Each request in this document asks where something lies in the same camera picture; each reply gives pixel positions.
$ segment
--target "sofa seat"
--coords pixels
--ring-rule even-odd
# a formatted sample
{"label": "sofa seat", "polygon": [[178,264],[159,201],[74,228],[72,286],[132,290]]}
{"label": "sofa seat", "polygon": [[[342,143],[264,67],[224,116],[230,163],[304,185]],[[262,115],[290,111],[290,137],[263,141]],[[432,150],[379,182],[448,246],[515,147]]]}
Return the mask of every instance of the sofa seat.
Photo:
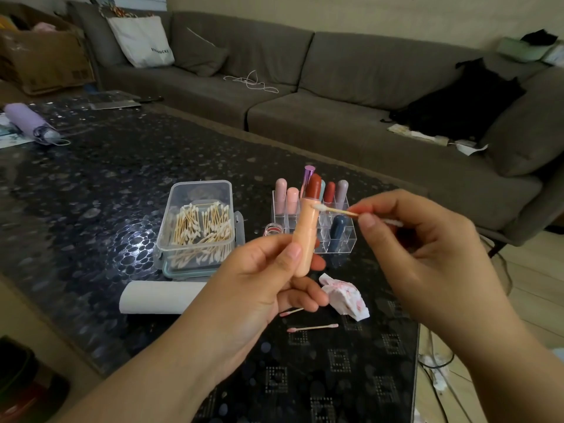
{"label": "sofa seat", "polygon": [[537,177],[500,177],[482,153],[467,157],[453,145],[391,133],[380,122],[387,115],[300,90],[252,107],[247,121],[252,133],[425,187],[434,201],[494,231],[542,189]]}
{"label": "sofa seat", "polygon": [[175,66],[119,65],[101,68],[100,76],[105,89],[162,96],[168,106],[239,129],[245,128],[249,108],[296,90],[295,86],[285,84],[273,85],[279,93],[251,90],[244,83],[223,80],[222,75],[198,77]]}

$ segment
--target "wooden cotton swab stick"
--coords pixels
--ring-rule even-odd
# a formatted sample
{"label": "wooden cotton swab stick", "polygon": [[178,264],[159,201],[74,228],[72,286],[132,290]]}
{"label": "wooden cotton swab stick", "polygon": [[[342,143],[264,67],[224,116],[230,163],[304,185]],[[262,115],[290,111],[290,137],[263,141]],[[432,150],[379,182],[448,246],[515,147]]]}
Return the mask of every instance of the wooden cotton swab stick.
{"label": "wooden cotton swab stick", "polygon": [[308,329],[321,329],[321,328],[338,328],[339,324],[323,325],[322,327],[305,327],[305,328],[288,328],[286,332],[306,331]]}
{"label": "wooden cotton swab stick", "polygon": [[[356,214],[354,212],[343,211],[342,209],[335,209],[334,207],[329,207],[323,204],[316,204],[311,206],[313,209],[317,209],[318,211],[327,211],[327,212],[335,212],[337,214],[344,214],[348,215],[352,218],[358,217],[360,214]],[[396,219],[388,219],[388,218],[380,218],[386,224],[396,227],[403,227],[403,223]]]}
{"label": "wooden cotton swab stick", "polygon": [[299,312],[300,310],[303,310],[303,307],[297,308],[296,310],[292,310],[290,312],[282,312],[282,313],[280,313],[280,317],[283,318],[285,316],[291,315],[292,313]]}

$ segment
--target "hand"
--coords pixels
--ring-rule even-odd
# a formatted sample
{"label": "hand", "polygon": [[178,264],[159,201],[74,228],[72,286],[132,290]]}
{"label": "hand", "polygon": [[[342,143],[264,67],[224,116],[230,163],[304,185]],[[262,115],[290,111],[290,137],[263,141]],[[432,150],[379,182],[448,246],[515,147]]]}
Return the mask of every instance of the hand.
{"label": "hand", "polygon": [[[486,332],[515,326],[518,317],[468,218],[404,190],[363,199],[349,211],[361,214],[360,230],[405,309],[452,348],[475,348]],[[407,252],[396,229],[374,214],[414,229],[419,248]]]}
{"label": "hand", "polygon": [[[291,234],[255,239],[227,257],[181,316],[208,356],[215,384],[236,370],[278,313],[329,304],[317,282],[293,277],[301,256]],[[323,270],[325,261],[314,255],[311,268]]]}

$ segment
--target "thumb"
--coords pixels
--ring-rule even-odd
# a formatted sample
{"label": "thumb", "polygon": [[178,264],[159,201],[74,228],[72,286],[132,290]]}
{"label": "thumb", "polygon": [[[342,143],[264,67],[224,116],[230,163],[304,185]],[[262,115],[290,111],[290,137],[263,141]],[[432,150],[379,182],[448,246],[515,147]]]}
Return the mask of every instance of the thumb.
{"label": "thumb", "polygon": [[401,246],[390,228],[371,213],[361,214],[358,217],[358,225],[386,277],[402,277],[406,264],[411,262],[412,257]]}
{"label": "thumb", "polygon": [[278,294],[280,289],[293,276],[302,257],[302,247],[299,243],[291,242],[259,275],[258,280],[265,283],[274,294]]}

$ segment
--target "pebble pattern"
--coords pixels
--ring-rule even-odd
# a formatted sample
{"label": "pebble pattern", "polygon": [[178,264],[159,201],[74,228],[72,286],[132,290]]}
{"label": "pebble pattern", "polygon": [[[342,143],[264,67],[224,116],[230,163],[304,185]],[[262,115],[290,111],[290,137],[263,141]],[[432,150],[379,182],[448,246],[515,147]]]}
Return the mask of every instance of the pebble pattern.
{"label": "pebble pattern", "polygon": [[[306,164],[326,181],[346,179],[351,202],[395,188],[143,108],[88,110],[90,102],[119,99],[107,92],[32,106],[71,145],[0,151],[0,270],[105,375],[176,319],[118,310],[131,280],[166,281],[153,268],[152,251],[174,183],[229,180],[247,241],[270,222],[277,178],[299,187]],[[205,419],[194,421],[411,421],[418,325],[363,240],[350,256],[328,263],[331,277],[359,288],[370,318],[356,323],[322,308],[274,319],[243,365],[204,401],[198,415]],[[340,327],[286,333],[331,323]]]}

